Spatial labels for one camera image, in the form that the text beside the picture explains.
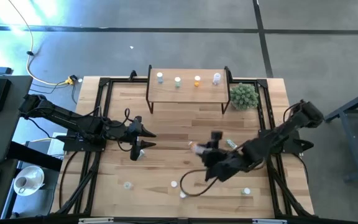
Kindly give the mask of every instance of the wooden tabletop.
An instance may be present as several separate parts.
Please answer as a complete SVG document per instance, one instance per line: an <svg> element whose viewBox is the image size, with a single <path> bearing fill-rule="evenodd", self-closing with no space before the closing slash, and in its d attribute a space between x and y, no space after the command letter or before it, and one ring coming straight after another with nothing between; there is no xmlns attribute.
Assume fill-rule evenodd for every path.
<svg viewBox="0 0 358 224"><path fill-rule="evenodd" d="M158 83L157 73L163 73L163 83ZM213 85L215 73L221 81ZM195 76L200 76L200 85L194 86ZM181 78L181 87L175 87L175 77ZM161 69L150 71L149 101L154 103L227 103L226 72L223 69Z"/></svg>
<svg viewBox="0 0 358 224"><path fill-rule="evenodd" d="M85 77L76 112L92 111L96 99L99 77ZM282 79L268 79L275 123L282 123L288 107L288 99ZM145 101L145 83L115 83L112 89L109 117L123 120L125 108L131 109L130 117L140 115L144 126L157 135L144 138L157 145L145 150L145 157L131 161L129 152L119 150L115 142L108 142L102 155L94 193L92 216L110 217L199 217L199 218L272 218L273 207L270 196L267 170L249 173L239 172L225 182L217 181L200 197L180 198L180 188L171 187L171 181L179 182L187 171L203 168L201 159L188 149L188 141L206 142L212 130L223 131L220 146L229 149L226 139L240 144L257 137L259 120L256 110L236 111L232 105L221 114L220 105L194 105L187 103L156 104L150 114ZM102 106L106 90L102 97ZM62 170L70 155L66 155ZM84 153L79 152L69 164L63 186L65 202L78 185ZM283 165L289 189L310 213L313 207L302 163L293 155L283 155ZM126 190L125 182L133 188ZM184 188L196 193L209 184L204 173L186 177ZM51 212L58 209L60 178L55 191ZM245 187L250 195L241 195ZM84 209L88 188L83 196ZM278 190L280 208L284 212L282 193Z"/></svg>

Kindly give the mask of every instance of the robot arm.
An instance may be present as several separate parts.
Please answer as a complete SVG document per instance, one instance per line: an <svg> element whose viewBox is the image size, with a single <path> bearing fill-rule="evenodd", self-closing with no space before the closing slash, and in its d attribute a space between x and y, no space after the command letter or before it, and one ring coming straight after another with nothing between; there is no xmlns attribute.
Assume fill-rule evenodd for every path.
<svg viewBox="0 0 358 224"><path fill-rule="evenodd" d="M263 163L271 154L271 149L283 143L291 132L300 128L316 128L322 121L323 114L312 103L302 100L293 108L293 115L287 121L262 137L242 143L236 150L219 149L222 132L212 133L212 140L204 145L207 150L199 154L207 167L205 180L217 177L224 182L239 171L251 171Z"/></svg>
<svg viewBox="0 0 358 224"><path fill-rule="evenodd" d="M77 133L76 136L58 136L57 139L63 142L78 139L95 145L102 144L107 139L128 142L132 145L131 159L133 161L137 160L141 149L155 145L152 142L139 141L139 136L156 137L144 128L141 116L136 116L135 119L128 118L131 124L125 126L120 121L111 121L109 118L97 116L100 108L91 112L94 113L93 116L90 115L91 113L80 115L53 104L43 95L26 95L24 99L25 101L19 108L23 118L45 118Z"/></svg>

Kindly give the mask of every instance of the potted plant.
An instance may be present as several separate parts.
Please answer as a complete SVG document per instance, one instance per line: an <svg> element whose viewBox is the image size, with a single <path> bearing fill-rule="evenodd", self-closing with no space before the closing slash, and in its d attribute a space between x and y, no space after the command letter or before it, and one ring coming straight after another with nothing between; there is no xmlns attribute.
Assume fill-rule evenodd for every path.
<svg viewBox="0 0 358 224"><path fill-rule="evenodd" d="M258 106L258 93L255 87L249 84L238 84L230 89L231 104L237 110L246 110Z"/></svg>

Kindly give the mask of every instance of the white cup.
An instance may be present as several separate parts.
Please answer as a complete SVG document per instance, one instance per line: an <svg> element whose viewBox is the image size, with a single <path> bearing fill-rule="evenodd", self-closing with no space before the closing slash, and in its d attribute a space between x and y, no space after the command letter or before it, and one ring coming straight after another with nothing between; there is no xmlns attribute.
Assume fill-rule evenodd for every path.
<svg viewBox="0 0 358 224"><path fill-rule="evenodd" d="M15 186L19 189L19 193L23 193L26 189L32 189L34 183L27 177L19 177L15 181Z"/></svg>

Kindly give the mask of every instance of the concrete floor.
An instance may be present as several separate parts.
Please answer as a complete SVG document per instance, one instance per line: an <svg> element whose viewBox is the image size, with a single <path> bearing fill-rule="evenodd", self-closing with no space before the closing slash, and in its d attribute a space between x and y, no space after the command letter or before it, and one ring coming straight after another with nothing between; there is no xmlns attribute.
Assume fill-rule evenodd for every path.
<svg viewBox="0 0 358 224"><path fill-rule="evenodd" d="M13 2L29 24L41 26L257 28L252 0ZM266 29L358 29L356 0L259 0L259 4ZM0 2L0 24L21 23L9 3ZM266 40L273 75L285 79L291 103L312 101L327 114L358 95L358 35L269 34ZM37 57L31 70L50 82L69 75L128 76L131 70L146 75L148 64L163 68L227 65L235 77L266 77L258 34L34 32L34 41ZM0 66L25 75L29 47L28 32L0 31ZM74 110L70 88L47 98ZM36 120L51 134L64 131ZM316 214L358 221L358 182L342 181L356 167L341 124L322 124L302 130L301 136L315 143L305 152L305 162ZM44 137L32 123L21 120L14 140Z"/></svg>

